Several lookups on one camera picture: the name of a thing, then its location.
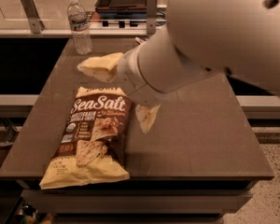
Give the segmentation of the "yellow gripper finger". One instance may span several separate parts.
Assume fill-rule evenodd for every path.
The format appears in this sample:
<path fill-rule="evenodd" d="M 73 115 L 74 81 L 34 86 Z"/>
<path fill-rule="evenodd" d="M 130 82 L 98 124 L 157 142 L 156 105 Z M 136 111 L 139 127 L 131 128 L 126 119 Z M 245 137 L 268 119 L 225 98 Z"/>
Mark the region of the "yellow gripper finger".
<path fill-rule="evenodd" d="M 151 127 L 155 122 L 159 109 L 159 105 L 153 107 L 148 107 L 144 105 L 136 106 L 135 115 L 143 133 L 148 133 L 150 131 Z"/>
<path fill-rule="evenodd" d="M 122 52 L 110 53 L 101 57 L 90 57 L 77 66 L 77 70 L 88 77 L 102 82 L 111 82 L 117 73 L 117 65 Z"/>

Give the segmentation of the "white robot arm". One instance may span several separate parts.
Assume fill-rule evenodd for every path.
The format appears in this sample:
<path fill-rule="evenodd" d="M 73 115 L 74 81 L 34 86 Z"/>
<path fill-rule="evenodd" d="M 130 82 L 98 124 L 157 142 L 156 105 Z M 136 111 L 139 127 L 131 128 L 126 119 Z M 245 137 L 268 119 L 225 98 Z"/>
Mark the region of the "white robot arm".
<path fill-rule="evenodd" d="M 77 68 L 119 79 L 143 132 L 170 93 L 218 72 L 280 97 L 280 0 L 168 0 L 166 23 L 148 41 Z"/>

